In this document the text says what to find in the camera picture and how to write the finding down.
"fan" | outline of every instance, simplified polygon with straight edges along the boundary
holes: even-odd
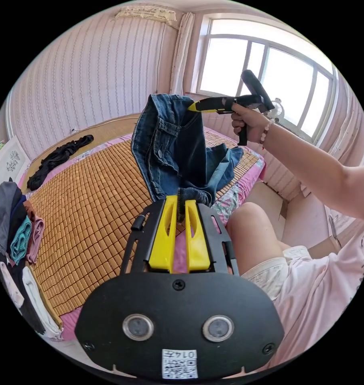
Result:
[[[267,116],[270,119],[274,119],[276,122],[279,122],[285,115],[285,110],[283,109],[282,101],[279,98],[275,98],[271,102],[274,105],[274,109],[269,111],[267,113]]]

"beaded bracelet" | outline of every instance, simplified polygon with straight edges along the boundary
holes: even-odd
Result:
[[[267,135],[267,133],[268,133],[268,131],[269,131],[269,129],[270,129],[270,126],[271,126],[273,123],[275,123],[275,121],[274,121],[273,119],[271,119],[271,120],[268,122],[268,124],[266,125],[266,127],[265,127],[265,129],[263,130],[263,133],[262,133],[262,135],[261,135],[261,139],[260,139],[260,141],[259,141],[259,144],[262,145],[262,149],[263,149],[263,150],[265,149],[264,146],[263,146],[263,142],[265,141],[266,135]]]

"teal towel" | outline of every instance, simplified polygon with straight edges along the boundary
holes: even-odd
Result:
[[[10,244],[10,257],[15,264],[18,265],[20,260],[26,256],[29,237],[31,236],[32,223],[28,217],[25,217],[24,222],[18,228],[16,235]]]

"window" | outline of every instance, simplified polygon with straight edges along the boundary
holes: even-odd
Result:
[[[248,20],[210,20],[197,93],[250,94],[240,79],[250,69],[284,108],[287,129],[314,143],[325,127],[336,87],[330,60],[313,44],[280,28]]]

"pink shirt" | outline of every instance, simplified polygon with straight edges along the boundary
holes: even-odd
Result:
[[[364,225],[338,254],[294,259],[275,301],[285,337],[258,371],[295,358],[318,342],[348,306],[363,277]]]

